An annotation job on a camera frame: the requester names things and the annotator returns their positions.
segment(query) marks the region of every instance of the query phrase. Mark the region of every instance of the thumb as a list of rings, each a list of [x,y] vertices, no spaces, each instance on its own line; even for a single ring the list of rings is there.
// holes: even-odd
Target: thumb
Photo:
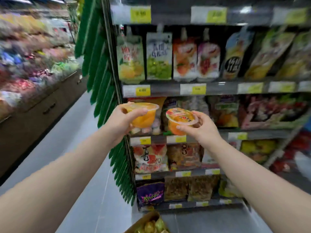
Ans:
[[[135,118],[139,117],[139,116],[143,116],[148,112],[147,108],[143,108],[143,109],[135,109],[133,111],[131,111],[130,113],[126,114],[126,121],[128,123],[131,123]]]
[[[182,132],[187,133],[187,135],[190,135],[192,137],[195,137],[196,135],[196,128],[190,127],[187,125],[178,125],[176,126],[177,129],[181,130]]]

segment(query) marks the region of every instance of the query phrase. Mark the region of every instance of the orange jelly cup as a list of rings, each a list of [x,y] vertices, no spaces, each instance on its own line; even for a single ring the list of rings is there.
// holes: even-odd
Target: orange jelly cup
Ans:
[[[169,109],[166,112],[166,117],[169,119],[169,129],[174,135],[183,136],[186,135],[185,132],[177,129],[177,125],[187,125],[192,126],[196,124],[199,120],[195,114],[189,110],[181,108]]]
[[[123,105],[123,107],[127,110],[127,112],[131,112],[134,109],[142,109],[142,108],[148,109],[148,112],[145,115],[135,118],[132,121],[132,125],[137,128],[151,127],[156,117],[156,110],[159,108],[157,104],[144,103],[144,102],[129,103],[129,104]]]

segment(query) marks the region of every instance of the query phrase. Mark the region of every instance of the floor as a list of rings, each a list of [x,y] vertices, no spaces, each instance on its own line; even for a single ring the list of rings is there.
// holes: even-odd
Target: floor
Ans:
[[[0,187],[0,195],[31,173],[74,149],[97,130],[97,119],[93,117],[95,105],[90,105],[89,101],[90,94],[83,94]],[[108,158],[103,162],[57,233],[122,233],[142,216],[136,206],[131,207],[123,201],[109,163]],[[271,233],[263,220],[246,208],[190,210],[161,215],[172,233]]]

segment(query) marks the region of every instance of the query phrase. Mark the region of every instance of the metal shelf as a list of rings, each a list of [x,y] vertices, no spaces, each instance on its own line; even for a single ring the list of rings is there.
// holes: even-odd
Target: metal shelf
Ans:
[[[259,140],[259,139],[285,139],[291,134],[291,129],[259,129],[259,130],[230,130],[224,129],[219,130],[221,137],[229,141],[230,137],[237,137],[240,133],[247,133],[247,140]],[[186,136],[186,142],[181,141],[183,136],[164,136],[164,135],[154,135],[154,136],[141,136],[141,137],[131,137],[130,145],[137,146],[141,144],[178,144],[178,143],[192,143],[197,142],[193,137]]]
[[[206,85],[205,95],[237,95],[237,94],[268,94],[268,93],[293,93],[293,92],[311,92],[311,80],[303,81],[278,81],[274,77],[267,77],[262,82],[245,81],[244,78],[236,78],[232,81],[223,81],[218,79],[214,82],[200,83]],[[149,94],[144,97],[173,97],[173,96],[191,96],[192,88],[198,86],[198,83],[179,83],[171,81],[144,81],[138,85],[122,85],[124,98],[141,97],[138,94],[138,88],[150,88]]]
[[[207,24],[206,11],[197,7],[226,7],[227,25],[268,26],[284,24],[282,15],[287,9],[311,6],[310,0],[110,0],[113,24],[133,24],[131,7],[149,6],[151,24],[165,25]],[[284,8],[281,13],[274,8]],[[303,24],[310,26],[310,11]]]
[[[226,198],[223,199],[210,199],[203,202],[190,202],[190,201],[181,201],[181,202],[162,202],[155,206],[144,206],[141,208],[141,211],[152,211],[152,210],[168,210],[168,209],[177,209],[177,208],[201,208],[208,206],[220,206],[228,204],[244,204],[242,198]]]
[[[135,180],[155,180],[165,177],[187,177],[187,176],[211,176],[224,174],[218,164],[213,168],[195,168],[190,170],[176,170],[171,172],[153,172],[147,174],[135,174]]]

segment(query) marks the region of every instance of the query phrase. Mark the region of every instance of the purple snack bag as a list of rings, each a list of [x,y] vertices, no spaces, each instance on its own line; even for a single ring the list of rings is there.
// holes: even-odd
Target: purple snack bag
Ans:
[[[137,187],[140,206],[159,204],[164,201],[164,182],[145,184]]]

